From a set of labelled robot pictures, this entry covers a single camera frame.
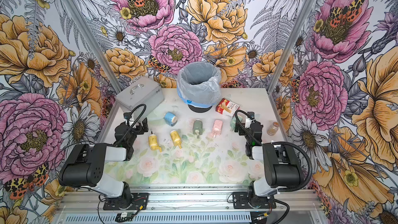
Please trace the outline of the yellow pencil sharpener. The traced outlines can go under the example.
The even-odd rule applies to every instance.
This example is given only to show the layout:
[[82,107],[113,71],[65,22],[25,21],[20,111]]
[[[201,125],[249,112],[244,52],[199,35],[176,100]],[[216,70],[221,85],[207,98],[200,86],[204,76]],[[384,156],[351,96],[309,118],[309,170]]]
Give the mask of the yellow pencil sharpener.
[[162,148],[158,142],[158,137],[151,131],[151,134],[148,137],[148,145],[152,151],[162,152]]
[[171,136],[171,140],[173,142],[173,145],[175,147],[179,147],[181,149],[182,148],[182,141],[181,141],[181,137],[178,134],[178,132],[176,130],[172,130],[170,132],[170,136]]

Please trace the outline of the blue pencil sharpener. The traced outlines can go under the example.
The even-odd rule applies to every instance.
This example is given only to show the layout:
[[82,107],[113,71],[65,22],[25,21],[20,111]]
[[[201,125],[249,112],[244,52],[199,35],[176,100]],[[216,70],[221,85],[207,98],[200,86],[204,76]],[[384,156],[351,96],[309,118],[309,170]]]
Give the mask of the blue pencil sharpener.
[[164,115],[164,120],[165,120],[165,122],[166,122],[168,125],[170,125],[171,127],[173,127],[173,126],[177,123],[178,118],[177,118],[177,116],[176,116],[174,113],[172,113],[172,112],[167,112],[167,113]]

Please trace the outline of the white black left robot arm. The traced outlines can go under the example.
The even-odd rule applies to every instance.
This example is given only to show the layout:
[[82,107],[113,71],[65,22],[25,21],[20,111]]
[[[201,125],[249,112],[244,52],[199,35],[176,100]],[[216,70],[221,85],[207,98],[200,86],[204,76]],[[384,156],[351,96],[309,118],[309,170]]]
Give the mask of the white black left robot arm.
[[115,128],[114,144],[76,145],[59,172],[61,186],[87,188],[104,197],[103,210],[145,210],[148,194],[132,193],[127,182],[104,172],[107,162],[129,161],[137,136],[148,132],[147,119],[136,127],[121,123]]

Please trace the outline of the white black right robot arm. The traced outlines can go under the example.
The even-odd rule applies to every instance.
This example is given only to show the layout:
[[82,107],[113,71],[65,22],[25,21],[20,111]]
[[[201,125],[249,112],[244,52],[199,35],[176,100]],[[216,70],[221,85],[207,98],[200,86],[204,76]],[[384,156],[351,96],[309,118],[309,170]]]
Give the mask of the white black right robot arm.
[[246,138],[246,156],[262,161],[264,166],[264,176],[252,181],[246,193],[232,193],[235,209],[275,208],[274,195],[297,191],[307,184],[294,145],[256,141],[262,135],[262,128],[257,121],[252,121],[249,128],[240,121],[235,124],[235,132]]

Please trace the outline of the mint green pencil sharpener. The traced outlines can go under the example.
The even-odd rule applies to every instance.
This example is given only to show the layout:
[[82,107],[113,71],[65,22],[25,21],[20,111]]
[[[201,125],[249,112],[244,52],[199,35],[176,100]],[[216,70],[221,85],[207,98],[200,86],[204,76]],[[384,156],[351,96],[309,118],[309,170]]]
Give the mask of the mint green pencil sharpener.
[[232,117],[231,121],[230,121],[230,129],[231,129],[232,132],[235,131],[235,127],[236,127],[236,118]]

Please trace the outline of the pink pencil sharpener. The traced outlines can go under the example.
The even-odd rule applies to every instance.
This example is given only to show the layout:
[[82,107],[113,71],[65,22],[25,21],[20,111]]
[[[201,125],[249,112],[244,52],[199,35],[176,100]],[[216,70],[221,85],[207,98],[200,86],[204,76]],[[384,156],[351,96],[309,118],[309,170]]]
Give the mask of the pink pencil sharpener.
[[214,121],[214,124],[212,126],[212,130],[211,130],[211,136],[212,138],[216,138],[217,136],[221,135],[222,132],[222,127],[223,127],[223,121],[222,120],[218,120],[216,119]]

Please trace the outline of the dark green pencil sharpener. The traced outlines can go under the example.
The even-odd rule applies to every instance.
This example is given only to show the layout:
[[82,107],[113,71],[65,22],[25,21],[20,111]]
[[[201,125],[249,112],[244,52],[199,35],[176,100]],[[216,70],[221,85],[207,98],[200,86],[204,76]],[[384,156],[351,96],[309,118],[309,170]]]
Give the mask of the dark green pencil sharpener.
[[197,139],[203,134],[203,122],[200,119],[195,120],[193,123],[193,134]]

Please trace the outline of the red white cardboard box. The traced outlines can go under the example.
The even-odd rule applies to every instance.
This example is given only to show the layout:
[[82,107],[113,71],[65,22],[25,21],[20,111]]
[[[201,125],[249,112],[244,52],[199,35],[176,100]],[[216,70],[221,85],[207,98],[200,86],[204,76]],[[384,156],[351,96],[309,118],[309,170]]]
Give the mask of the red white cardboard box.
[[221,101],[216,106],[216,112],[232,118],[237,110],[240,109],[240,106],[230,100],[222,98]]

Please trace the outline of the silver metal case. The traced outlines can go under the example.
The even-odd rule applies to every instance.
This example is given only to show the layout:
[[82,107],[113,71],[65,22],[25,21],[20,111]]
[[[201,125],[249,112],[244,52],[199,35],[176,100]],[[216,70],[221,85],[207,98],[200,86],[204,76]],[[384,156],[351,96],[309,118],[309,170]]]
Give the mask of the silver metal case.
[[161,85],[147,77],[140,78],[116,95],[116,102],[120,104],[125,113],[131,112],[140,104],[146,105],[146,110],[139,121],[145,119],[163,101]]

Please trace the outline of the floral table mat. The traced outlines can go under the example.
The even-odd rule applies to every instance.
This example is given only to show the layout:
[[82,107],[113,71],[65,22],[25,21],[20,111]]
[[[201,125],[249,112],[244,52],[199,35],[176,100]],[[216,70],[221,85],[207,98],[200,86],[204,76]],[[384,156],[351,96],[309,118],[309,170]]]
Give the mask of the floral table mat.
[[[196,119],[183,116],[175,126],[166,124],[162,116],[151,114],[148,124],[157,135],[162,152],[152,151],[149,133],[135,141],[132,158],[126,162],[109,162],[105,172],[130,185],[146,184],[242,184],[264,176],[262,161],[246,156],[246,140],[230,129],[230,119],[223,120],[220,136],[211,136],[213,119],[202,119],[203,134],[193,134]],[[175,147],[170,132],[176,130],[182,148]]]

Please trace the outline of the black bin with plastic liner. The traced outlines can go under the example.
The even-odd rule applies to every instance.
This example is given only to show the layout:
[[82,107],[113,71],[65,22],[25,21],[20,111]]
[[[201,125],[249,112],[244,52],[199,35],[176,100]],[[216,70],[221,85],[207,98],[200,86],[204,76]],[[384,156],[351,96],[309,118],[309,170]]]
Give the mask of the black bin with plastic liner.
[[221,70],[207,62],[193,62],[177,75],[177,93],[195,113],[206,113],[221,99]]

